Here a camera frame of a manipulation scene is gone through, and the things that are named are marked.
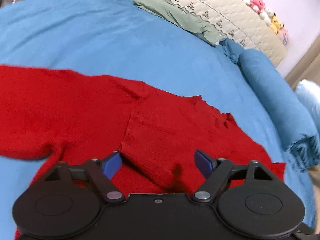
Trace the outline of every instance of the quilted headboard cover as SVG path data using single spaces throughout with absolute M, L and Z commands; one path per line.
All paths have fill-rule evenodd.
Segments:
M 279 38 L 242 0 L 171 1 L 197 14 L 246 49 L 261 50 L 275 66 L 285 57 L 286 48 Z

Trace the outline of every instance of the blue bed sheet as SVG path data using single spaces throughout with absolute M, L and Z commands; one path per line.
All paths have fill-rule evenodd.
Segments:
M 287 161 L 268 113 L 221 47 L 135 7 L 132 0 L 26 0 L 2 8 L 0 19 L 0 64 L 110 74 L 180 96 L 202 95 L 209 105 L 231 112 L 274 162 Z M 0 239 L 12 239 L 11 206 L 43 161 L 0 158 Z M 287 165 L 285 182 L 302 199 L 304 222 L 313 227 L 308 173 Z

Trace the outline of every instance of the blue pillow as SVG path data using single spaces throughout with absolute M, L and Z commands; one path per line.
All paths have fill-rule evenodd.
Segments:
M 248 49 L 240 54 L 238 65 L 270 115 L 284 151 L 293 156 L 287 157 L 288 162 L 300 171 L 319 164 L 316 125 L 270 60 L 262 52 Z
M 295 94 L 299 101 L 310 112 L 320 131 L 320 87 L 307 79 L 298 83 Z

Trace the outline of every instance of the white wall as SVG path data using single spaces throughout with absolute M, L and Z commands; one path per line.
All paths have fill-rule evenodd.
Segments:
M 291 40 L 277 70 L 285 77 L 320 34 L 320 0 L 263 0 L 284 22 Z

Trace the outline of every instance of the beige curtain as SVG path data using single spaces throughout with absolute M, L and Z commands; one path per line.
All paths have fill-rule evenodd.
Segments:
M 285 78 L 292 89 L 303 79 L 312 80 L 320 85 L 320 35 Z

